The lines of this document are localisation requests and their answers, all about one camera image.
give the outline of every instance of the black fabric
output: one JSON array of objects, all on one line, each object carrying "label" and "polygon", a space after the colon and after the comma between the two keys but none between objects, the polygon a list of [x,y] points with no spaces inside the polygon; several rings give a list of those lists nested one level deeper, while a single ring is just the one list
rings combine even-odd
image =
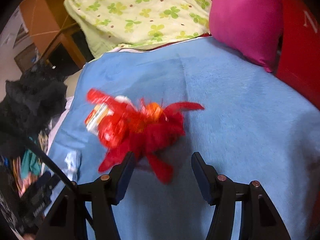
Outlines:
[{"label": "black fabric", "polygon": [[20,203],[19,195],[11,186],[13,178],[11,178],[3,166],[0,166],[0,177],[0,212],[9,226],[21,234],[24,232],[25,227],[18,214]]},{"label": "black fabric", "polygon": [[9,223],[2,215],[2,212],[0,212],[0,236],[5,240],[18,240],[11,230]]},{"label": "black fabric", "polygon": [[[24,135],[37,135],[48,126],[52,117],[65,110],[67,86],[64,79],[38,63],[19,80],[6,81],[6,96],[0,103],[0,111]],[[20,141],[0,132],[0,155],[16,158],[24,152]]]}]

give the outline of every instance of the bed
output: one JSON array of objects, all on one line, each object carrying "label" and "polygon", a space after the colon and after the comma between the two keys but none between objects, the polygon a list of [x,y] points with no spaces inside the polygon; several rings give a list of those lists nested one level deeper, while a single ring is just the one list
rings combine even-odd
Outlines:
[{"label": "bed", "polygon": [[94,57],[115,47],[153,49],[209,32],[211,0],[65,0]]},{"label": "bed", "polygon": [[[174,167],[171,184],[161,184],[150,171],[133,172],[124,199],[113,207],[122,240],[205,239],[214,207],[202,199],[193,176],[195,151],[233,181],[260,181],[291,239],[308,237],[320,181],[320,112],[263,68],[212,37],[144,53],[105,53],[87,63],[49,151],[60,168],[70,150],[81,152],[78,184],[101,175],[98,166],[106,153],[84,125],[94,107],[85,100],[90,88],[135,103],[144,97],[164,105],[188,100],[205,107],[185,114],[186,136],[161,153]],[[148,166],[145,160],[140,165]],[[232,239],[238,239],[240,213],[237,204]],[[90,227],[88,236],[94,239]]]}]

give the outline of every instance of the red feather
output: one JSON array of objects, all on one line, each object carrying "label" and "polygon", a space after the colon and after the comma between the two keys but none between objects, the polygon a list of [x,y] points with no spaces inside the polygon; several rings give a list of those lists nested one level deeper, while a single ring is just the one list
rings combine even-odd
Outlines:
[{"label": "red feather", "polygon": [[173,168],[161,161],[155,152],[172,145],[180,136],[185,135],[181,111],[204,109],[200,104],[191,102],[178,102],[161,109],[156,103],[146,106],[141,99],[141,112],[137,112],[131,105],[119,103],[95,89],[90,89],[87,100],[95,104],[105,103],[115,112],[114,116],[104,117],[99,124],[99,139],[109,147],[99,166],[99,172],[121,163],[127,152],[131,151],[137,160],[147,157],[162,183],[172,180]]}]

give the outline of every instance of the clothing pile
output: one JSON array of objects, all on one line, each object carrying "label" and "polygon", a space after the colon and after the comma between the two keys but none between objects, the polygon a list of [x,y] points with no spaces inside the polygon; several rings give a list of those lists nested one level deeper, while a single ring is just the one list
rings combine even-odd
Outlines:
[{"label": "clothing pile", "polygon": [[[36,63],[17,81],[6,81],[0,117],[46,152],[48,136],[66,106],[64,77],[43,62]],[[16,138],[0,132],[0,164],[13,179],[12,190],[21,197],[43,174],[39,158]]]}]

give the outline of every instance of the black furry object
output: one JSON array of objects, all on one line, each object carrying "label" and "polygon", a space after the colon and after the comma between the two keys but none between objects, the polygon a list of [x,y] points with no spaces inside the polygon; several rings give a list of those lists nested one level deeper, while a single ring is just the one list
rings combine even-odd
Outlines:
[{"label": "black furry object", "polygon": [[26,136],[39,134],[52,117],[65,110],[67,86],[63,80],[50,67],[35,64],[19,80],[6,81],[0,112]]},{"label": "black furry object", "polygon": [[63,82],[40,82],[26,87],[19,81],[7,81],[6,92],[16,126],[25,134],[38,134],[66,106],[67,86]]},{"label": "black furry object", "polygon": [[0,155],[5,158],[16,159],[23,157],[26,148],[18,139],[0,132]]}]

